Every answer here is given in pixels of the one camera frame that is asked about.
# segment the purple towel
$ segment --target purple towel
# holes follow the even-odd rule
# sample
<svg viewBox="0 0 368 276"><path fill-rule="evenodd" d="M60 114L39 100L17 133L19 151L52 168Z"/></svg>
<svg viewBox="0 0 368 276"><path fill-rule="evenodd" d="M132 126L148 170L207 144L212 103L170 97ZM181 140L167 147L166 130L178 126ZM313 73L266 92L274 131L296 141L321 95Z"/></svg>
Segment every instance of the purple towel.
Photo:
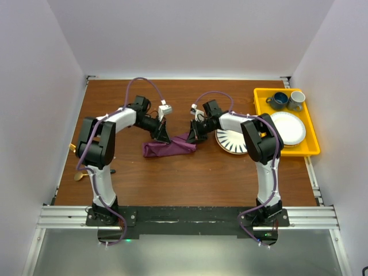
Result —
<svg viewBox="0 0 368 276"><path fill-rule="evenodd" d="M188 133L175 136L171 139L171 144L165 144L161 142L149 142L143 143L143 156L144 157L161 157L172 156L179 154L190 154L196 151L197 147L194 144L189 144L186 141Z"/></svg>

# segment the mug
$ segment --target mug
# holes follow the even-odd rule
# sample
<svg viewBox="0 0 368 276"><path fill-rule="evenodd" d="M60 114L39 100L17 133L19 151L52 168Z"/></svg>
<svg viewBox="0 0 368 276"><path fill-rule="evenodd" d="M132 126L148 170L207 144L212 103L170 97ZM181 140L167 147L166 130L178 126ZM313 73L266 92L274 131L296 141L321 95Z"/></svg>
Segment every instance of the mug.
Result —
<svg viewBox="0 0 368 276"><path fill-rule="evenodd" d="M288 103L288 96L283 92L276 92L272 97L268 97L266 102L275 110L283 109Z"/></svg>
<svg viewBox="0 0 368 276"><path fill-rule="evenodd" d="M305 101L305 95L300 91L293 91L289 102L287 103L287 109L300 112L303 110L303 102Z"/></svg>

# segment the white plate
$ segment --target white plate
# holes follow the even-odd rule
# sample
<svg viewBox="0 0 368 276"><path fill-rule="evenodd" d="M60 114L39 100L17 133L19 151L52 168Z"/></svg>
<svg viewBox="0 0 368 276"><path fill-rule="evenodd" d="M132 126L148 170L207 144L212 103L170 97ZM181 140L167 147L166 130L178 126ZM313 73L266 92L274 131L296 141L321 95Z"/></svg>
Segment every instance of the white plate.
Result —
<svg viewBox="0 0 368 276"><path fill-rule="evenodd" d="M305 125L297 116L289 112L276 112L271 118L285 145L297 145L304 140Z"/></svg>
<svg viewBox="0 0 368 276"><path fill-rule="evenodd" d="M216 141L221 148L231 154L246 154L247 147L241 133L235 131L216 130Z"/></svg>

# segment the brown tabletop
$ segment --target brown tabletop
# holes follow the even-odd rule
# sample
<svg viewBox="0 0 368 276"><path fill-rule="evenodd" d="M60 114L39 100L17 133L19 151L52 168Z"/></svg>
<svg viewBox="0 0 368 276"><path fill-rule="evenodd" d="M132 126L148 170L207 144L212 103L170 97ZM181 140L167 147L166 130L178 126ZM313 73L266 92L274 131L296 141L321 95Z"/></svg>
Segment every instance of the brown tabletop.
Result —
<svg viewBox="0 0 368 276"><path fill-rule="evenodd" d="M86 116L102 116L124 104L128 80L91 80L80 110L72 142L76 144L81 123ZM173 108L167 116L171 137L189 131L193 115L189 110L206 91L220 90L234 98L234 110L255 114L253 89L283 88L282 81L263 80L155 80L166 102ZM156 91L143 80L132 85L129 102L143 95L160 104ZM202 103L216 99L223 110L229 99L209 95ZM176 206L254 206L258 192L254 162L245 155L232 155L220 148L214 137L198 145L193 154L164 158L144 158L142 143L150 134L132 127L116 136L115 160L111 168L114 190L120 205ZM74 181L77 158L70 152L62 176L56 205L90 205L93 194L89 177ZM304 158L282 157L279 165L279 191L285 206L316 206Z"/></svg>

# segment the striped plate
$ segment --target striped plate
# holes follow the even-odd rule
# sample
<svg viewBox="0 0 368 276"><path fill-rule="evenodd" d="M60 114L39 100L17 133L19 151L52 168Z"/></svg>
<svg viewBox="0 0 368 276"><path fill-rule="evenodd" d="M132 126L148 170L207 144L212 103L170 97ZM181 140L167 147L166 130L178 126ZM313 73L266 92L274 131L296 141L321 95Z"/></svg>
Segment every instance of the striped plate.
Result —
<svg viewBox="0 0 368 276"><path fill-rule="evenodd" d="M225 151L231 154L246 154L247 146L242 134L235 131L216 131L216 141Z"/></svg>

